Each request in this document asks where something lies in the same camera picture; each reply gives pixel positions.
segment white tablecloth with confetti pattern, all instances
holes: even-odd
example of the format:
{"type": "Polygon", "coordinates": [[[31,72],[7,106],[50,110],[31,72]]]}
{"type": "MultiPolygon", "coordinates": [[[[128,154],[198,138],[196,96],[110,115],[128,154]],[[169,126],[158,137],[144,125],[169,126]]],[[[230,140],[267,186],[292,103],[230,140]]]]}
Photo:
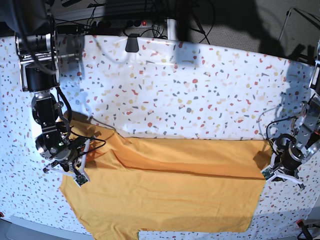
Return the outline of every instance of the white tablecloth with confetti pattern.
{"type": "MultiPolygon", "coordinates": [[[[138,38],[61,36],[61,88],[73,110],[124,136],[147,138],[263,139],[266,125],[300,111],[310,98],[313,67],[278,57],[220,46],[138,38]]],[[[62,176],[44,174],[36,151],[39,127],[33,95],[21,91],[14,38],[0,39],[0,212],[89,234],[59,191],[62,176]]],[[[271,129],[288,130],[284,122],[271,129]]],[[[297,235],[320,192],[317,156],[300,168],[306,186],[267,183],[244,233],[141,231],[141,240],[272,239],[297,235]]]]}

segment orange cloth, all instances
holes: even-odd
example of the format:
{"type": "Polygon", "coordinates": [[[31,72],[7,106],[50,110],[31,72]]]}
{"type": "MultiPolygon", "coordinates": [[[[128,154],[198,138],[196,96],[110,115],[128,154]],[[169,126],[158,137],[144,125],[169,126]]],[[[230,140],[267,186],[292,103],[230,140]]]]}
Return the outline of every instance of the orange cloth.
{"type": "Polygon", "coordinates": [[[123,138],[73,121],[81,135],[107,139],[87,157],[90,182],[63,176],[60,190],[96,240],[136,240],[138,230],[244,232],[271,156],[260,140],[123,138]]]}

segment wire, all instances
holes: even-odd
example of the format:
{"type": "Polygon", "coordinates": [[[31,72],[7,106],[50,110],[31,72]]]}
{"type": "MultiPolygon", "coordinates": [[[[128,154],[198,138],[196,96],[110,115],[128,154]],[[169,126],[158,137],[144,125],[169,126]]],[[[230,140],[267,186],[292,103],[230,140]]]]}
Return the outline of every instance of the wire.
{"type": "Polygon", "coordinates": [[[72,109],[71,109],[71,106],[66,98],[66,96],[64,95],[64,93],[61,91],[60,87],[56,87],[56,92],[58,95],[60,95],[60,97],[62,98],[65,106],[66,106],[66,110],[68,112],[68,121],[69,121],[69,124],[71,123],[71,120],[72,120],[72,109]]]}
{"type": "Polygon", "coordinates": [[[94,16],[95,16],[95,11],[96,11],[96,6],[94,7],[94,9],[93,9],[93,11],[92,11],[92,13],[91,13],[91,16],[88,18],[88,20],[86,21],[86,25],[89,27],[89,30],[87,30],[87,33],[90,31],[90,27],[91,27],[91,22],[90,22],[90,24],[89,24],[89,21],[90,21],[90,19],[94,19],[94,16]]]}
{"type": "Polygon", "coordinates": [[[216,23],[216,8],[215,8],[215,5],[210,0],[207,0],[207,2],[211,5],[211,8],[212,8],[212,24],[211,24],[211,27],[210,27],[209,31],[207,32],[207,34],[204,35],[204,38],[199,43],[202,43],[205,39],[207,39],[209,33],[211,32],[212,28],[214,27],[214,25],[216,23]]]}
{"type": "Polygon", "coordinates": [[[143,33],[141,33],[140,37],[142,37],[142,35],[145,34],[146,32],[152,31],[152,30],[153,30],[152,28],[145,30],[143,33]]]}
{"type": "Polygon", "coordinates": [[[157,25],[156,30],[155,30],[155,25],[154,24],[152,25],[151,28],[152,28],[153,37],[154,38],[161,38],[162,34],[164,33],[164,29],[162,28],[162,32],[160,33],[160,25],[159,24],[157,25]]]}
{"type": "MultiPolygon", "coordinates": [[[[320,226],[318,226],[318,225],[316,225],[316,224],[313,224],[312,226],[307,227],[307,229],[310,229],[310,228],[318,228],[318,229],[320,229],[320,226]]],[[[300,236],[301,236],[303,233],[304,233],[304,232],[301,231],[301,232],[299,233],[299,235],[296,237],[296,239],[297,239],[297,240],[306,240],[306,238],[300,238],[300,236]]]]}
{"type": "Polygon", "coordinates": [[[17,6],[19,5],[19,3],[17,2],[17,0],[12,1],[13,4],[13,16],[14,16],[14,20],[16,23],[16,26],[18,28],[19,31],[19,36],[23,42],[24,47],[26,48],[26,50],[29,52],[29,54],[31,55],[34,63],[36,64],[36,66],[44,73],[48,74],[48,75],[55,75],[56,71],[55,70],[51,70],[49,68],[47,68],[46,66],[44,66],[37,58],[35,52],[33,50],[31,50],[28,39],[26,34],[23,31],[23,28],[21,26],[21,22],[20,19],[18,17],[17,14],[17,6]]]}
{"type": "Polygon", "coordinates": [[[83,25],[83,26],[86,26],[86,27],[90,27],[89,25],[82,24],[82,23],[75,22],[75,21],[68,21],[68,20],[63,20],[63,19],[58,19],[58,18],[55,18],[55,20],[62,21],[62,22],[57,23],[57,25],[64,24],[64,23],[72,23],[72,24],[78,24],[78,25],[83,25]]]}
{"type": "Polygon", "coordinates": [[[125,36],[128,37],[128,34],[126,33],[126,29],[127,29],[127,27],[124,27],[124,28],[122,29],[122,32],[123,32],[123,34],[124,34],[125,36]]]}
{"type": "Polygon", "coordinates": [[[82,136],[82,135],[79,135],[79,134],[77,134],[77,133],[75,133],[75,132],[73,132],[72,130],[70,130],[71,131],[71,133],[73,134],[73,135],[76,135],[77,137],[81,137],[81,138],[85,138],[85,139],[90,139],[90,140],[94,140],[94,141],[100,141],[100,142],[103,142],[103,144],[101,144],[101,145],[99,145],[99,146],[96,146],[96,147],[94,147],[94,148],[92,148],[92,149],[90,149],[90,150],[88,150],[88,151],[84,151],[83,153],[81,153],[81,154],[79,154],[77,157],[79,158],[79,157],[81,157],[81,156],[83,156],[83,155],[86,155],[86,154],[88,154],[88,153],[91,153],[91,152],[93,152],[93,151],[95,151],[95,150],[97,150],[97,149],[99,149],[99,148],[102,148],[104,145],[106,145],[106,143],[107,143],[107,141],[106,140],[103,140],[103,139],[99,139],[99,138],[96,138],[96,137],[88,137],[88,136],[82,136]]]}
{"type": "Polygon", "coordinates": [[[315,96],[316,94],[314,93],[313,95],[312,95],[312,97],[309,99],[309,101],[308,101],[308,105],[311,103],[311,100],[314,98],[314,96],[315,96]]]}
{"type": "Polygon", "coordinates": [[[276,124],[276,123],[279,123],[279,122],[282,122],[282,121],[287,121],[287,120],[290,120],[290,119],[293,119],[293,118],[296,118],[296,116],[290,116],[290,117],[287,117],[287,118],[284,118],[284,119],[272,121],[272,122],[270,122],[270,123],[266,126],[266,129],[265,129],[266,139],[267,139],[267,141],[268,141],[268,143],[269,143],[272,151],[273,151],[276,155],[278,155],[278,153],[275,151],[274,146],[273,146],[273,145],[271,144],[271,142],[270,142],[270,138],[269,138],[269,135],[268,135],[268,128],[269,128],[269,126],[272,125],[272,124],[276,124]]]}

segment metal frame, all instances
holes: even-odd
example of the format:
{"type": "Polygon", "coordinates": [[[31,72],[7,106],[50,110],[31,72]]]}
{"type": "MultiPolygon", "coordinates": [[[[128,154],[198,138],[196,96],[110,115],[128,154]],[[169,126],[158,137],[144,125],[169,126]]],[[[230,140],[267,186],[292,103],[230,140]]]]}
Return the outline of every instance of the metal frame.
{"type": "MultiPolygon", "coordinates": [[[[152,3],[147,3],[146,9],[149,11],[152,7],[152,3]]],[[[68,11],[55,15],[57,19],[66,21],[78,21],[83,19],[89,19],[93,13],[94,7],[68,11]]],[[[130,3],[108,3],[106,6],[97,6],[95,8],[93,18],[99,18],[104,16],[115,16],[124,14],[143,13],[145,10],[145,1],[132,1],[130,3]]]]}
{"type": "Polygon", "coordinates": [[[296,12],[302,12],[302,13],[309,14],[309,15],[311,15],[312,17],[319,18],[318,20],[320,21],[320,16],[319,16],[319,15],[316,15],[316,14],[310,13],[310,12],[308,12],[308,11],[299,9],[299,8],[297,8],[297,7],[295,7],[295,6],[290,7],[289,11],[287,12],[287,15],[286,15],[284,24],[283,24],[283,26],[282,26],[282,30],[281,30],[281,33],[280,33],[279,38],[278,38],[278,43],[280,43],[280,41],[281,41],[281,38],[282,38],[282,36],[283,36],[283,34],[284,34],[284,31],[285,31],[286,25],[287,25],[287,23],[288,23],[289,17],[291,16],[291,12],[292,12],[293,10],[295,10],[296,12]]]}
{"type": "Polygon", "coordinates": [[[167,27],[167,36],[168,40],[177,41],[177,21],[172,18],[167,18],[166,20],[166,27],[167,27]]]}

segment power strip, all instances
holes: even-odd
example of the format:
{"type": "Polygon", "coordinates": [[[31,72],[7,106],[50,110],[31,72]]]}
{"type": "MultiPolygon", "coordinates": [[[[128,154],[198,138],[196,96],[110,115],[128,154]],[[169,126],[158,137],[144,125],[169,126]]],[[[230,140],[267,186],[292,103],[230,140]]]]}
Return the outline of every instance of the power strip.
{"type": "Polygon", "coordinates": [[[112,19],[104,20],[110,29],[123,29],[127,25],[132,25],[127,27],[128,29],[149,29],[152,27],[151,20],[139,20],[139,19],[112,19]]]}

